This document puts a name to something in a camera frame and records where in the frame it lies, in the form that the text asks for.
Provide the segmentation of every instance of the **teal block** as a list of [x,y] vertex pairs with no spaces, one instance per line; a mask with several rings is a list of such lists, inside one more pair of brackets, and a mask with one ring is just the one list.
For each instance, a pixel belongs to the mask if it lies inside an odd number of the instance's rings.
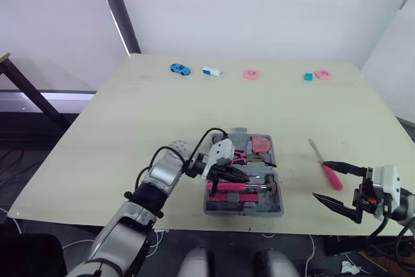
[[313,73],[306,73],[304,75],[304,80],[312,81],[313,80]]

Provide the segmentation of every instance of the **gray tool case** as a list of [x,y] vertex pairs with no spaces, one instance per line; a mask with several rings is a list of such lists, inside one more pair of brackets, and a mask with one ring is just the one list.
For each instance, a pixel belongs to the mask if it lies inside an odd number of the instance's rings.
[[[212,143],[216,143],[222,134],[212,135]],[[264,157],[264,161],[275,163],[274,147],[272,139],[266,134],[247,134],[246,128],[236,128],[235,133],[229,134],[229,138],[235,145],[236,151],[244,151],[247,154],[252,152],[252,137],[264,137],[269,139],[271,145],[267,153],[257,153]],[[226,201],[210,200],[210,193],[206,186],[204,195],[204,211],[207,214],[215,215],[252,215],[258,217],[280,217],[284,213],[281,186],[275,168],[265,165],[264,162],[248,162],[246,165],[234,164],[238,169],[250,176],[249,184],[266,184],[266,176],[272,175],[276,182],[276,195],[270,196],[271,192],[267,189],[252,188],[246,191],[217,191],[217,194],[226,197]],[[257,202],[239,202],[241,194],[257,194]]]

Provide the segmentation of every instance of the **white wall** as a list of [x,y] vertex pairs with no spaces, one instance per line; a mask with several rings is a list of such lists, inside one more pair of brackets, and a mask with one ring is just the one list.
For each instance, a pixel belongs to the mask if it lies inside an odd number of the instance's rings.
[[124,0],[144,53],[348,60],[358,66],[402,0]]
[[362,71],[396,116],[415,123],[415,0],[395,14]]
[[0,51],[41,90],[95,91],[126,56],[105,0],[1,0],[0,29]]

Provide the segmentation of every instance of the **eraser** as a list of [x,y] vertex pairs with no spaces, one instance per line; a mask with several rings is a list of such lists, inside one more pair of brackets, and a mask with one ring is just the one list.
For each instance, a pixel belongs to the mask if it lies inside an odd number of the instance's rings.
[[320,69],[318,71],[315,71],[314,74],[316,74],[317,78],[321,80],[331,79],[331,73],[325,69]]
[[210,68],[208,66],[204,66],[202,68],[202,72],[203,74],[208,74],[208,75],[212,75],[216,77],[219,77],[222,75],[222,71],[220,69]]
[[312,73],[306,73],[304,75],[304,80],[312,81],[313,80],[313,74]]
[[259,76],[259,72],[254,70],[254,69],[247,69],[244,72],[244,77],[246,79],[252,79],[252,80],[257,80]]

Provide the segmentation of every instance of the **tool case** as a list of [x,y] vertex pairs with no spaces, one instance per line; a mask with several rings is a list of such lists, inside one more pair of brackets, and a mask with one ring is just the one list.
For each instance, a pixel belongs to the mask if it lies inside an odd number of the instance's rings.
[[[235,133],[228,134],[235,145],[235,150],[246,154],[262,156],[263,162],[247,162],[246,164],[232,164],[249,176],[251,188],[242,191],[221,191],[212,195],[211,185],[206,184],[204,193],[204,211],[207,214],[215,215],[251,215],[258,217],[280,217],[284,213],[281,187],[278,174],[273,166],[267,163],[276,164],[272,139],[266,134],[247,134],[246,128],[236,128]],[[222,134],[212,135],[212,144],[220,141]],[[255,142],[259,139],[269,140],[270,146],[267,152],[254,152],[253,138]],[[272,195],[271,190],[253,187],[253,185],[264,185],[273,180],[276,184],[276,194]]]

